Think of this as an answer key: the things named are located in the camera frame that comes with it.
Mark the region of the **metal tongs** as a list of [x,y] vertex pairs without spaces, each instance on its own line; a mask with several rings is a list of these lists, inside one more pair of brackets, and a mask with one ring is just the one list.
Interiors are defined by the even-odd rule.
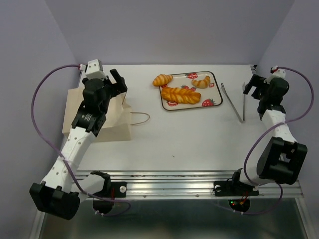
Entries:
[[229,97],[226,88],[224,86],[223,83],[220,84],[221,90],[223,92],[223,94],[225,95],[227,101],[229,102],[231,108],[233,109],[237,119],[239,120],[240,123],[244,123],[246,121],[246,95],[243,94],[242,96],[242,100],[243,100],[243,104],[242,104],[242,114],[239,114],[239,111],[236,109],[235,105],[233,104],[231,98]]

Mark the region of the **beige paper bag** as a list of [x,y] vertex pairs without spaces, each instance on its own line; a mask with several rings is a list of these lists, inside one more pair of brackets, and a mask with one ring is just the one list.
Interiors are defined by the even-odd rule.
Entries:
[[[83,101],[83,88],[68,90],[62,133],[68,136],[71,123],[76,116],[80,103]],[[132,107],[127,104],[122,93],[110,100],[106,121],[95,142],[128,141],[132,139]]]

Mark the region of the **fake croissant bread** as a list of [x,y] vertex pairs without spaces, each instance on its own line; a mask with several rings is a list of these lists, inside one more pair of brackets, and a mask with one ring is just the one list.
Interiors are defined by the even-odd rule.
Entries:
[[195,79],[193,79],[193,80],[191,80],[191,83],[196,88],[205,89],[210,84],[210,77],[209,76],[205,76],[205,78],[203,80],[195,80]]
[[173,79],[173,75],[160,74],[153,80],[153,85],[156,87],[164,86]]

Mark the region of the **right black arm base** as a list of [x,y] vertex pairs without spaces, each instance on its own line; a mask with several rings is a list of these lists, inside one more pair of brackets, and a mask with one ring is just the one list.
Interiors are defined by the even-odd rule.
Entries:
[[228,197],[228,204],[231,209],[245,213],[251,205],[250,197],[259,196],[259,191],[254,191],[250,185],[227,179],[214,182],[213,194],[216,197]]

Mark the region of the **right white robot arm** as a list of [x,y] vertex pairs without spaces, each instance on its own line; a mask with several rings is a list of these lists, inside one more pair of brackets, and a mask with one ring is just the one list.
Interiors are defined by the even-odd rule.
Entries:
[[268,78],[254,74],[245,86],[244,94],[255,88],[252,97],[259,100],[257,112],[269,131],[270,139],[256,167],[244,167],[233,174],[229,188],[234,194],[272,182],[292,185],[298,178],[308,149],[297,142],[286,123],[282,100],[290,86],[285,74],[282,69]]

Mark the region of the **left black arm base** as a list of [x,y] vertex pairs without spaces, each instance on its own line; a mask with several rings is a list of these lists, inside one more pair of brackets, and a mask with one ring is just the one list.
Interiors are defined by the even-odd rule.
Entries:
[[126,200],[127,182],[110,182],[100,192],[89,195],[93,200],[92,208],[95,215],[101,217],[115,217],[126,213],[131,203]]

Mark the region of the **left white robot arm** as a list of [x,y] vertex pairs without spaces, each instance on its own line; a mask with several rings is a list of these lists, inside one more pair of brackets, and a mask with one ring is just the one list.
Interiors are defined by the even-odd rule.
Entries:
[[47,175],[40,183],[33,183],[29,190],[39,211],[70,220],[87,198],[104,201],[110,208],[116,203],[130,204],[114,198],[115,189],[108,173],[92,171],[81,181],[74,174],[106,121],[110,100],[127,92],[125,80],[118,71],[112,69],[110,73],[115,83],[105,74],[101,77],[86,75],[82,80],[83,100],[71,124],[69,136],[62,149],[55,149],[58,157]]

